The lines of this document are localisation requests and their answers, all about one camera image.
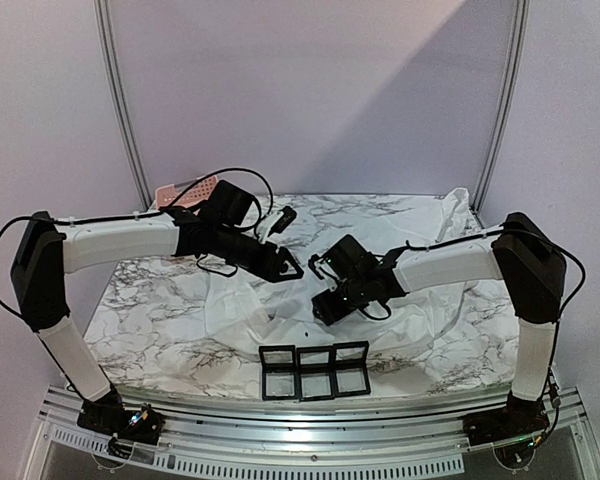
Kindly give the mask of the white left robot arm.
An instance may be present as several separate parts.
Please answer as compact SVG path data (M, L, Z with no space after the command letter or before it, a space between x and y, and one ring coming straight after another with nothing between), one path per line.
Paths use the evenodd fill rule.
M11 281L22 320L82 400L79 427L113 440L157 445L165 417L149 405L137 411L124 406L71 318L66 275L127 259L212 255L269 283L301 279L292 254L266 239L294 220L293 210L259 217L250 236L242 222L255 201L220 180L190 207L173 202L143 214L82 220L54 219L40 211L28 218Z

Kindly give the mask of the white button shirt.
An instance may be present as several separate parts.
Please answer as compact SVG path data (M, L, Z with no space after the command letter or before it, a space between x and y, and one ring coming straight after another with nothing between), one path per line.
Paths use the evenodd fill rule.
M244 357L263 346L330 346L366 341L372 351L419 354L456 321L463 283L423 290L396 285L395 260L467 232L469 193L441 197L288 195L277 198L297 218L278 239L302 278L268 283L245 271L210 279L206 335Z

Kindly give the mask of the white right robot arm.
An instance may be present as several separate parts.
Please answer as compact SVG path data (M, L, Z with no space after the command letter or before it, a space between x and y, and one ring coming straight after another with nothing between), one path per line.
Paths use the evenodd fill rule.
M518 321L518 350L503 407L469 414L463 430L473 445L516 439L537 449L551 424L543 396L551 377L562 317L566 255L523 213L500 227L430 246L405 243L377 256L351 235L314 254L311 271L329 286L312 299L314 316L333 325L373 303L471 281L504 283Z

